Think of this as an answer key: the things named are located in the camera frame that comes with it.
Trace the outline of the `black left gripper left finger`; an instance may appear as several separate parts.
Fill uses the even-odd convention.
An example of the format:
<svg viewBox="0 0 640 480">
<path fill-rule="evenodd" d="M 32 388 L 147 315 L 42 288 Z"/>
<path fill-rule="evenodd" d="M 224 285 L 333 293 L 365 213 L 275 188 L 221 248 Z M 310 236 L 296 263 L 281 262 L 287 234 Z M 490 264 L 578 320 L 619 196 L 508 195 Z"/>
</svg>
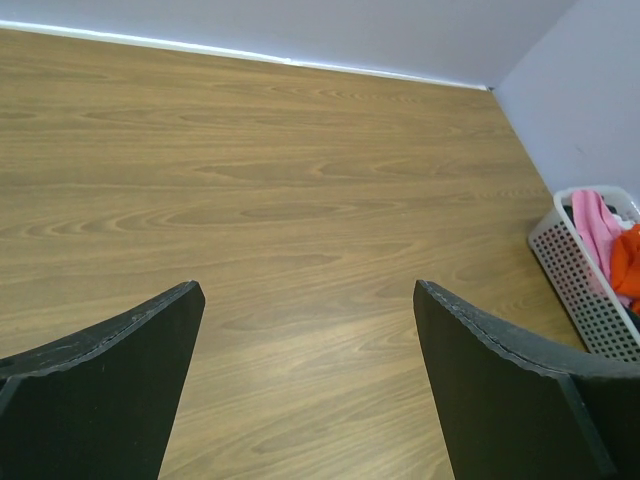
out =
<svg viewBox="0 0 640 480">
<path fill-rule="evenodd" d="M 158 478 L 204 308 L 188 281 L 3 358 L 2 478 Z"/>
</svg>

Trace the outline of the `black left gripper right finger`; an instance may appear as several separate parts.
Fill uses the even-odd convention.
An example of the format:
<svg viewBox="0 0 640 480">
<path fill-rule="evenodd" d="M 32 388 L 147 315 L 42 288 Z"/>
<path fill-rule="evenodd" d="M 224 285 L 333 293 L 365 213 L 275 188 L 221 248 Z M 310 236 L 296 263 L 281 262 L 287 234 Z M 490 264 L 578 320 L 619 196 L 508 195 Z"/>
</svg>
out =
<svg viewBox="0 0 640 480">
<path fill-rule="evenodd" d="M 579 351 L 418 281 L 418 337 L 458 479 L 635 479 L 639 367 Z"/>
</svg>

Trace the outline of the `orange t shirt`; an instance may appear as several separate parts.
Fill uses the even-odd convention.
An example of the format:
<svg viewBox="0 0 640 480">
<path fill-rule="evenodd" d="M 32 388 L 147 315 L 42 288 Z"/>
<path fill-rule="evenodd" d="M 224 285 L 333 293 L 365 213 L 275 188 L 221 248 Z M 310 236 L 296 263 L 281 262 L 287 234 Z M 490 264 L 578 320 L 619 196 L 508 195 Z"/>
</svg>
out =
<svg viewBox="0 0 640 480">
<path fill-rule="evenodd" d="M 613 242 L 610 261 L 611 286 L 628 299 L 630 309 L 639 314 L 639 225 L 623 232 Z"/>
</svg>

